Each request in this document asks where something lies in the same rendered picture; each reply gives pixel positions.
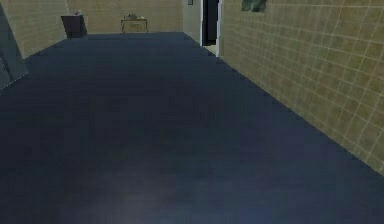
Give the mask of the light wooden side table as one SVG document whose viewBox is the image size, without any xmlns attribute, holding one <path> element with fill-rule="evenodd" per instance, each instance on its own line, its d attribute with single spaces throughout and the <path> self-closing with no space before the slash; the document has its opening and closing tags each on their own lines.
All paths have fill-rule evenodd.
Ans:
<svg viewBox="0 0 384 224">
<path fill-rule="evenodd" d="M 146 19 L 125 19 L 121 21 L 121 31 L 123 33 L 147 33 Z"/>
</svg>

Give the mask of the green framed wall picture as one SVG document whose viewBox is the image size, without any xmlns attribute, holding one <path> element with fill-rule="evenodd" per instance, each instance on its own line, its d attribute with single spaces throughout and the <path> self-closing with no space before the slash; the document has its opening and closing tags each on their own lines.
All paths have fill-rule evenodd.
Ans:
<svg viewBox="0 0 384 224">
<path fill-rule="evenodd" d="M 242 0 L 242 10 L 245 12 L 264 12 L 267 0 Z"/>
</svg>

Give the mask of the dark brown cabinet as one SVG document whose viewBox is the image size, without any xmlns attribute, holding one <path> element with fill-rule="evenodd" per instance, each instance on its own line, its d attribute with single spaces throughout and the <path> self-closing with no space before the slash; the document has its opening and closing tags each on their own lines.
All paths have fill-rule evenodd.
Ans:
<svg viewBox="0 0 384 224">
<path fill-rule="evenodd" d="M 66 15 L 62 16 L 61 19 L 68 39 L 81 38 L 87 34 L 82 15 Z"/>
</svg>

